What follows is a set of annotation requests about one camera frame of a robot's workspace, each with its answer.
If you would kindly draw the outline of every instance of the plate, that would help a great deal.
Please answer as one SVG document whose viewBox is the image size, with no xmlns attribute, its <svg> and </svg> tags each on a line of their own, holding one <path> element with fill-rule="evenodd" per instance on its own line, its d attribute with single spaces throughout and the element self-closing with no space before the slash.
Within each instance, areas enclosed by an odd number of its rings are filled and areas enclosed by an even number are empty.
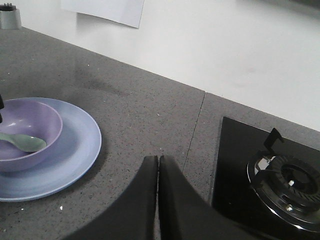
<svg viewBox="0 0 320 240">
<path fill-rule="evenodd" d="M 0 172 L 0 201 L 22 202 L 43 198 L 70 186 L 95 162 L 101 149 L 96 121 L 68 102 L 28 97 L 45 103 L 60 114 L 63 129 L 55 152 L 40 164 L 22 171 Z"/>
</svg>

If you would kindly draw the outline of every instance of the white paper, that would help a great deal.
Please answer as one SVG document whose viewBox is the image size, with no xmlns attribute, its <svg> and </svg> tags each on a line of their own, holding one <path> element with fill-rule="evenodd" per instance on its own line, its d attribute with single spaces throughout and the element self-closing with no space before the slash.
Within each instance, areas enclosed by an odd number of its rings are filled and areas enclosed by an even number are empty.
<svg viewBox="0 0 320 240">
<path fill-rule="evenodd" d="M 144 0 L 61 0 L 61 8 L 139 28 Z"/>
</svg>

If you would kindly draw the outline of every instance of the purple bowl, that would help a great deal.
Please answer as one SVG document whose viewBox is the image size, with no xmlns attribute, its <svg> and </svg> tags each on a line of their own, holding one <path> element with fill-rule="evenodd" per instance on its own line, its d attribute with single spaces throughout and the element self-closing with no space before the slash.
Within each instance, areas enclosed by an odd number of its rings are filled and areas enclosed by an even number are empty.
<svg viewBox="0 0 320 240">
<path fill-rule="evenodd" d="M 7 141 L 0 140 L 0 172 L 14 172 L 31 168 L 49 156 L 63 128 L 62 118 L 51 106 L 27 99 L 4 101 L 0 110 L 3 122 L 0 133 L 26 134 L 43 139 L 46 147 L 24 152 Z"/>
</svg>

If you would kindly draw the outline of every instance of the speckled countertop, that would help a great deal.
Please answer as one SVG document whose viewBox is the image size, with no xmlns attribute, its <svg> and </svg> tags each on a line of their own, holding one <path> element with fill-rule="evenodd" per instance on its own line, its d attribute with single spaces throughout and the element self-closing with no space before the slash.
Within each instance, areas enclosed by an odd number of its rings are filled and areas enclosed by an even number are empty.
<svg viewBox="0 0 320 240">
<path fill-rule="evenodd" d="M 0 202 L 2 240 L 57 240 L 81 228 L 121 194 L 147 155 L 174 156 L 210 202 L 222 116 L 276 127 L 320 149 L 315 130 L 26 28 L 0 30 L 0 93 L 4 100 L 72 103 L 92 115 L 102 133 L 95 164 L 76 183 L 42 199 Z"/>
</svg>

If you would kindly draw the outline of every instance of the spoon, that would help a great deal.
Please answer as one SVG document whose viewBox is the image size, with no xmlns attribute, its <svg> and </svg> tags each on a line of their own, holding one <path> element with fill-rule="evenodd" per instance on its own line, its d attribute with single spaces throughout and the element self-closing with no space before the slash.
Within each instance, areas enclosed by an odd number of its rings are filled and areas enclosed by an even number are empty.
<svg viewBox="0 0 320 240">
<path fill-rule="evenodd" d="M 44 140 L 25 134 L 6 134 L 0 132 L 0 140 L 12 143 L 21 151 L 28 153 L 37 152 L 47 146 Z"/>
</svg>

